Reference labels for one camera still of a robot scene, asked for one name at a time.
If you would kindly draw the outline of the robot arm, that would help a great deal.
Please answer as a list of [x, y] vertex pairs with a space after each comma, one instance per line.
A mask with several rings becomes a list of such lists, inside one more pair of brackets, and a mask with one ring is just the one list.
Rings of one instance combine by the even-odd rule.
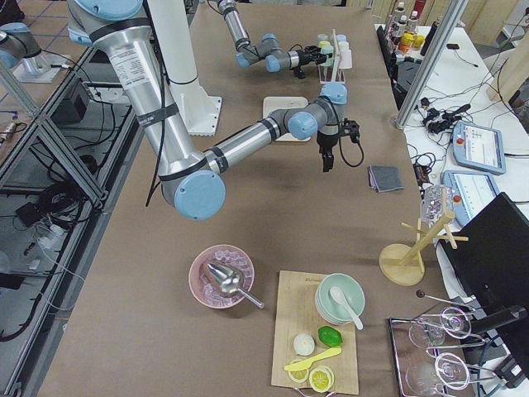
[[224, 141], [197, 150], [192, 135], [216, 130], [222, 101], [198, 80], [188, 18], [180, 1], [71, 1], [72, 41], [104, 52], [157, 155], [165, 200], [183, 216], [203, 220], [222, 207], [222, 173], [285, 134], [316, 136], [322, 157], [340, 135], [344, 84], [329, 82], [302, 108], [278, 109]]
[[236, 48], [236, 60], [242, 68], [247, 68], [263, 60], [270, 73], [292, 70], [299, 79], [306, 77], [302, 67], [310, 63], [322, 65], [329, 55], [322, 53], [316, 45], [302, 47], [300, 50], [283, 51], [276, 35], [265, 34], [258, 45], [253, 45], [243, 27], [236, 1], [216, 1], [217, 12], [222, 14]]

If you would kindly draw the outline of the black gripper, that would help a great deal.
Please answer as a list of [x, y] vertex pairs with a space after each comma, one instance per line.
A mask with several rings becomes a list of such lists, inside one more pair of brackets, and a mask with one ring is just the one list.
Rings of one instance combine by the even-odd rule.
[[306, 74], [302, 71], [304, 65], [315, 65], [315, 66], [325, 66], [326, 60], [318, 59], [319, 54], [321, 53], [321, 48], [317, 45], [309, 45], [301, 50], [296, 51], [298, 56], [298, 64], [296, 66], [296, 77], [298, 79], [304, 79]]
[[341, 139], [340, 128], [338, 126], [323, 126], [317, 132], [317, 144], [319, 153], [322, 155], [323, 171], [329, 172], [333, 169], [333, 148]]

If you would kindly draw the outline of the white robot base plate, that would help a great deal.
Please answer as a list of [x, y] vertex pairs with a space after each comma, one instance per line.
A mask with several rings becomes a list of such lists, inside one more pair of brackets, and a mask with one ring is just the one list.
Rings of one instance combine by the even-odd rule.
[[210, 96], [198, 81], [169, 85], [174, 101], [191, 136], [214, 136], [222, 108], [222, 98]]

